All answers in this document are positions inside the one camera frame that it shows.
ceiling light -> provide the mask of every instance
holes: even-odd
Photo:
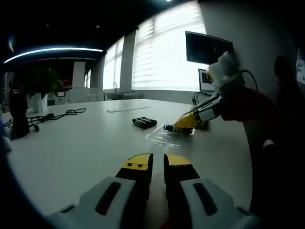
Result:
[[[5,62],[3,63],[7,63],[11,60],[14,60],[18,57],[21,57],[21,56],[25,56],[25,55],[29,55],[29,54],[32,54],[32,53],[37,53],[37,52],[47,52],[47,51],[58,51],[58,50],[81,50],[81,51],[94,51],[94,52],[102,52],[103,50],[101,49],[87,49],[87,48],[70,48],[70,47],[67,47],[67,48],[50,48],[50,49],[39,49],[39,50],[35,50],[35,51],[30,51],[30,52],[25,52],[25,53],[22,53],[22,54],[19,54],[17,56],[13,56],[12,58],[9,58],[8,60],[6,60]]]

table surface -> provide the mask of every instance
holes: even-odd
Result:
[[[150,108],[109,113],[109,109],[149,106]],[[78,204],[80,195],[107,176],[115,176],[133,155],[154,153],[150,198],[144,223],[159,228],[168,219],[163,155],[145,137],[167,122],[176,121],[191,105],[136,99],[64,104],[48,107],[48,113],[63,114],[68,109],[87,108],[76,116],[40,124],[12,142],[8,154],[13,172],[30,201],[42,215]],[[146,116],[157,127],[142,130],[131,120]],[[8,121],[10,114],[3,115]],[[249,209],[252,196],[252,164],[242,123],[218,117],[209,131],[196,130],[187,149],[175,153],[190,160],[201,178],[209,178],[229,193],[235,206]]]

window blind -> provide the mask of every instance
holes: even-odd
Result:
[[[186,61],[185,32],[205,33],[196,1],[161,13],[139,26],[133,55],[133,90],[199,91],[198,69]]]
[[[113,83],[120,88],[123,45],[124,37],[107,51],[104,62],[103,90],[112,89]]]

ceiling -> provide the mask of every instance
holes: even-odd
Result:
[[[80,0],[1,3],[0,62],[23,52],[55,46],[107,50],[144,20],[187,0]],[[297,44],[304,43],[293,5],[275,5]]]

